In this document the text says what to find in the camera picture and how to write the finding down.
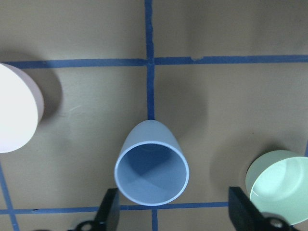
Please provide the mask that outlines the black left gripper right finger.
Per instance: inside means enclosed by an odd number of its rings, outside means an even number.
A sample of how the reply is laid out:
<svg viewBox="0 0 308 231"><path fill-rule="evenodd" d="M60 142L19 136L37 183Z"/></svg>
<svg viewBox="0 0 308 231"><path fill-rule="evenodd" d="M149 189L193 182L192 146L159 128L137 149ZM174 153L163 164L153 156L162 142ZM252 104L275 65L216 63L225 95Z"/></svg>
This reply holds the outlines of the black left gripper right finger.
<svg viewBox="0 0 308 231"><path fill-rule="evenodd" d="M237 231L290 231L291 226L277 217L264 217L240 187L229 187L228 213Z"/></svg>

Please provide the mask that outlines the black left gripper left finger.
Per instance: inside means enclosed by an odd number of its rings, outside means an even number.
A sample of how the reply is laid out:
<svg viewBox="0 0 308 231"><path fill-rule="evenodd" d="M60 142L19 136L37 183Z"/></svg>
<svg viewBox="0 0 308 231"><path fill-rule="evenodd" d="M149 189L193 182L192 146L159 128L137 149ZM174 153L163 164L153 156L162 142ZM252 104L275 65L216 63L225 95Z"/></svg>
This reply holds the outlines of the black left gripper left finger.
<svg viewBox="0 0 308 231"><path fill-rule="evenodd" d="M120 217L118 188L107 190L93 220L79 223L74 231L116 231Z"/></svg>

